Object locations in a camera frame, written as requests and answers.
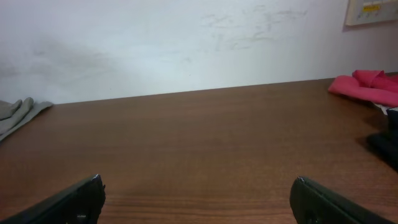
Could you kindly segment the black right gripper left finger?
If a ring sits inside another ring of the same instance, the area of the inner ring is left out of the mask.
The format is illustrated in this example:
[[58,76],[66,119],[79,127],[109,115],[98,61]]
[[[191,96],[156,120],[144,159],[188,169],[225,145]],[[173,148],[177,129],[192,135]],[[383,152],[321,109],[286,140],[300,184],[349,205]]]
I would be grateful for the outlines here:
[[88,177],[1,224],[96,224],[106,196],[101,176]]

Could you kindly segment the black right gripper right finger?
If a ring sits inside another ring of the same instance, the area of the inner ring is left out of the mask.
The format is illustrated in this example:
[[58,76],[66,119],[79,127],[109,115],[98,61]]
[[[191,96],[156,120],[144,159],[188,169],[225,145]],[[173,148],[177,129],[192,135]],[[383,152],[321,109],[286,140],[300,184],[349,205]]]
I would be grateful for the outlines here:
[[307,177],[297,177],[290,207],[298,224],[394,224]]

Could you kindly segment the khaki green shorts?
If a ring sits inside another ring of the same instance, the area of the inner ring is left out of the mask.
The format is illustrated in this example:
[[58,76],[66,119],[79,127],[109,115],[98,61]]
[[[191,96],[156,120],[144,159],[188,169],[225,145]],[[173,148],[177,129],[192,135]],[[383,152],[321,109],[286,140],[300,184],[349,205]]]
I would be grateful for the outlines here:
[[52,106],[48,101],[36,103],[31,97],[15,103],[1,101],[1,141]]

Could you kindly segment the dark navy garment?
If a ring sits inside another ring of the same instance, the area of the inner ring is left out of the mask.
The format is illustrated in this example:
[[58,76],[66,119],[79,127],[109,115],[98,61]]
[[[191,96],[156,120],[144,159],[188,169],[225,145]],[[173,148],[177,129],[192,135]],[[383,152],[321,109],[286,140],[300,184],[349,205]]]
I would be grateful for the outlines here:
[[397,171],[397,108],[387,111],[388,129],[366,138],[370,148]]

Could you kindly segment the white grey garment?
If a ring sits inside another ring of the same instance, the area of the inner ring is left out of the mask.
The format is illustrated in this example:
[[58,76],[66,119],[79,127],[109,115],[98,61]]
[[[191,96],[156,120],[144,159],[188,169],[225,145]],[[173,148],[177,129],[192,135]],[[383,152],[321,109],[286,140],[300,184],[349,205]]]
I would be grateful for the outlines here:
[[391,108],[391,107],[384,106],[384,105],[379,105],[379,104],[374,104],[374,105],[376,107],[378,107],[383,112],[383,114],[386,115],[386,116],[387,116],[389,111],[398,111],[398,107]]

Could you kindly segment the red cloth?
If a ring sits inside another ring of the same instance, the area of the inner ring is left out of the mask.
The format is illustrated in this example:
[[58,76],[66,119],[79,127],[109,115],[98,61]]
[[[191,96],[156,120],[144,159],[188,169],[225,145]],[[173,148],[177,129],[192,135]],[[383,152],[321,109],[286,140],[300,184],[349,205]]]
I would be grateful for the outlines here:
[[355,70],[351,76],[340,75],[328,91],[375,104],[397,107],[397,74],[384,70]]

